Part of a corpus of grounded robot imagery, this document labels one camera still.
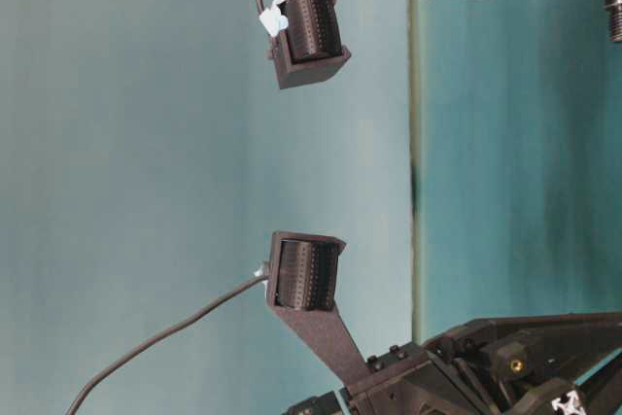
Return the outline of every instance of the metal screw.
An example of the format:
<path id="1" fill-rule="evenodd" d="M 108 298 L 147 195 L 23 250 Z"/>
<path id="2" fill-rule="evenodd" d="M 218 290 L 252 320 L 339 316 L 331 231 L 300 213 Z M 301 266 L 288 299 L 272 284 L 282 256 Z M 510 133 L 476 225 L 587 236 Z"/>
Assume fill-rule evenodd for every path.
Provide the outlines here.
<path id="1" fill-rule="evenodd" d="M 509 368 L 512 370 L 514 374 L 520 373 L 524 367 L 525 367 L 525 364 L 521 360 L 518 360 L 518 359 L 514 359 L 509 363 Z"/>
<path id="2" fill-rule="evenodd" d="M 622 0 L 605 0 L 605 10 L 609 12 L 609 32 L 611 41 L 622 43 Z"/>

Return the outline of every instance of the teal backdrop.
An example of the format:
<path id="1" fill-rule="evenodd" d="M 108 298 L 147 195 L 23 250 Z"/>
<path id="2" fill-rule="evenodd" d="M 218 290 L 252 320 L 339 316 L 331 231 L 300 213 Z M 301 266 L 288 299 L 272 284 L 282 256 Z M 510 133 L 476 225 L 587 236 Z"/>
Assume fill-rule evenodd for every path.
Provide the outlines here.
<path id="1" fill-rule="evenodd" d="M 64 413 L 249 277 L 275 229 L 349 243 L 337 298 L 364 353 L 409 339 L 407 0 L 341 0 L 352 60 L 286 92 L 252 0 L 0 8 L 2 413 Z M 269 415 L 337 387 L 256 288 L 81 413 Z"/>
<path id="2" fill-rule="evenodd" d="M 603 0 L 417 0 L 422 337 L 622 308 L 622 49 Z"/>

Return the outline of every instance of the bolt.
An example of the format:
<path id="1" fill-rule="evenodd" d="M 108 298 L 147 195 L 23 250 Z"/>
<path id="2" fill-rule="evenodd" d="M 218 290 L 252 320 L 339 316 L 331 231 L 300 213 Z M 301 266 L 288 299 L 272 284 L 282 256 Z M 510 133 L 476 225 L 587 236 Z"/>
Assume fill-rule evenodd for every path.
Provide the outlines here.
<path id="1" fill-rule="evenodd" d="M 463 345 L 465 346 L 465 350 L 470 352 L 475 347 L 475 342 L 473 342 L 472 339 L 465 339 Z"/>
<path id="2" fill-rule="evenodd" d="M 609 12 L 609 33 L 611 41 L 622 43 L 622 0 L 605 0 Z"/>
<path id="3" fill-rule="evenodd" d="M 512 373 L 514 374 L 520 373 L 524 367 L 525 367 L 525 364 L 521 360 L 518 360 L 518 359 L 514 359 L 509 363 L 509 368 L 512 370 Z"/>

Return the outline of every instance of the black 3d-printed bracket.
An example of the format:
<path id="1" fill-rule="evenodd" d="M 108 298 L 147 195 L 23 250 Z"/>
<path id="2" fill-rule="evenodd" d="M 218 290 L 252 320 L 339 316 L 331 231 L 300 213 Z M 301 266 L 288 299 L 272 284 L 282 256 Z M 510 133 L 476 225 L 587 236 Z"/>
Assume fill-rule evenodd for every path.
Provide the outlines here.
<path id="1" fill-rule="evenodd" d="M 275 232 L 267 303 L 349 385 L 370 371 L 334 302 L 337 257 L 345 246 L 335 237 Z"/>

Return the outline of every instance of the textured sensor surface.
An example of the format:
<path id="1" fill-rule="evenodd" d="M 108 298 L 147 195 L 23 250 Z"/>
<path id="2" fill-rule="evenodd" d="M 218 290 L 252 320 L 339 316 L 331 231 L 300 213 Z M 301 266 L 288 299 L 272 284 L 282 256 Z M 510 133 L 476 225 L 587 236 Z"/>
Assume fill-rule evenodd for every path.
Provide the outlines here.
<path id="1" fill-rule="evenodd" d="M 334 306 L 338 245 L 286 241 L 281 248 L 277 302 L 296 310 L 326 310 Z"/>
<path id="2" fill-rule="evenodd" d="M 288 0 L 288 41 L 293 62 L 342 54 L 341 37 L 332 0 Z"/>

